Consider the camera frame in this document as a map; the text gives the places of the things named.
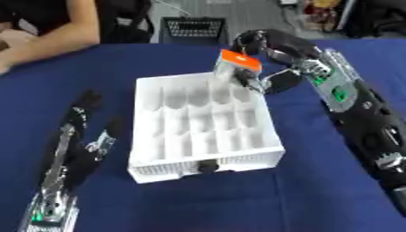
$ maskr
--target cable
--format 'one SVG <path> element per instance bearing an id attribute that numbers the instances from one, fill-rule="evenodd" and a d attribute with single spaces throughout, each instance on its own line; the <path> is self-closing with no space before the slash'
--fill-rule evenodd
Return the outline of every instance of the cable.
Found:
<path id="1" fill-rule="evenodd" d="M 176 7 L 176 6 L 174 6 L 174 5 L 167 4 L 167 3 L 165 3 L 165 2 L 162 1 L 162 0 L 155 0 L 155 1 L 157 1 L 157 2 L 159 2 L 159 3 L 161 3 L 161 4 L 164 4 L 164 5 L 167 5 L 167 6 L 169 6 L 170 8 L 173 8 L 173 9 L 175 9 L 175 10 L 178 10 L 178 11 L 182 12 L 183 14 L 186 14 L 187 16 L 192 16 L 191 13 L 189 13 L 189 12 L 187 12 L 187 11 L 184 11 L 184 10 L 180 9 L 179 7 Z"/>
<path id="2" fill-rule="evenodd" d="M 293 33 L 295 33 L 296 28 L 295 26 L 287 19 L 287 15 L 286 15 L 286 8 L 280 7 L 281 9 L 281 16 L 282 16 L 282 20 L 284 21 L 285 24 L 288 24 L 292 29 L 293 29 Z"/>

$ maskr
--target white compartment box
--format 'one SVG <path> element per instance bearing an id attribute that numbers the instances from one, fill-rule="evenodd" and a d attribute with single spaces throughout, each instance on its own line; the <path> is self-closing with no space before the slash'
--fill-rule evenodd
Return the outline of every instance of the white compartment box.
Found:
<path id="1" fill-rule="evenodd" d="M 129 173 L 138 183 L 273 168 L 285 149 L 263 95 L 212 72 L 137 80 Z"/>

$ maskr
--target table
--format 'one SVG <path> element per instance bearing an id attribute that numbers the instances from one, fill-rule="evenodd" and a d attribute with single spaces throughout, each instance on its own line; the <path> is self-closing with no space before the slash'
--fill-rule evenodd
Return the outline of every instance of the table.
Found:
<path id="1" fill-rule="evenodd" d="M 348 60 L 406 113 L 406 41 L 320 41 Z M 16 69 L 0 80 L 0 231 L 15 231 L 36 191 L 44 145 L 70 103 L 104 96 L 86 141 L 120 115 L 120 143 L 77 194 L 83 231 L 396 231 L 406 227 L 324 115 L 309 83 L 267 96 L 287 150 L 277 169 L 198 175 L 138 185 L 127 173 L 138 77 L 212 70 L 218 49 L 167 44 L 103 45 Z"/>

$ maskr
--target floor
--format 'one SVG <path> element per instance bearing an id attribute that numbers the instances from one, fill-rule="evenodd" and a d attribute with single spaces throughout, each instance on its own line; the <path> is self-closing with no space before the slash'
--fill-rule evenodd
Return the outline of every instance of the floor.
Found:
<path id="1" fill-rule="evenodd" d="M 339 34 L 327 35 L 303 29 L 296 10 L 280 7 L 277 0 L 165 0 L 164 3 L 153 0 L 153 2 L 151 18 L 157 28 L 160 28 L 162 16 L 226 17 L 229 38 L 234 38 L 249 29 L 266 28 L 286 31 L 309 39 L 342 37 Z M 152 42 L 158 42 L 157 35 L 153 37 Z"/>

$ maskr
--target orange cap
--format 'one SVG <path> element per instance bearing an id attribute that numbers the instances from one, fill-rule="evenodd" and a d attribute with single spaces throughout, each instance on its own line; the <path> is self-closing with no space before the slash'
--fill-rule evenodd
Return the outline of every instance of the orange cap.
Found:
<path id="1" fill-rule="evenodd" d="M 255 72 L 261 72 L 261 62 L 257 59 L 249 57 L 241 53 L 231 52 L 229 50 L 221 50 L 221 59 L 238 66 L 243 66 Z"/>

